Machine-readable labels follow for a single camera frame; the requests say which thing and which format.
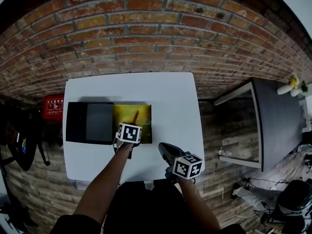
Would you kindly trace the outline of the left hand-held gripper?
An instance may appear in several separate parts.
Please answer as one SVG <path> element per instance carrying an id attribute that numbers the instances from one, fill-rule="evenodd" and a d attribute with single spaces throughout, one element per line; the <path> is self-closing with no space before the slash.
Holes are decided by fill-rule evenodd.
<path id="1" fill-rule="evenodd" d="M 120 123 L 118 126 L 118 131 L 116 133 L 116 138 L 121 142 L 140 144 L 142 134 L 142 127 Z"/>

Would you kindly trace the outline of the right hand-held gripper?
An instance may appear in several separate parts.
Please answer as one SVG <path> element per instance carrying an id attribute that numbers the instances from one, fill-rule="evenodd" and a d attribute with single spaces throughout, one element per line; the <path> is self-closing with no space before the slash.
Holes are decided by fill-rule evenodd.
<path id="1" fill-rule="evenodd" d="M 197 155 L 165 142 L 159 143 L 158 150 L 168 164 L 165 177 L 172 184 L 177 183 L 178 177 L 189 180 L 200 175 L 204 160 Z"/>

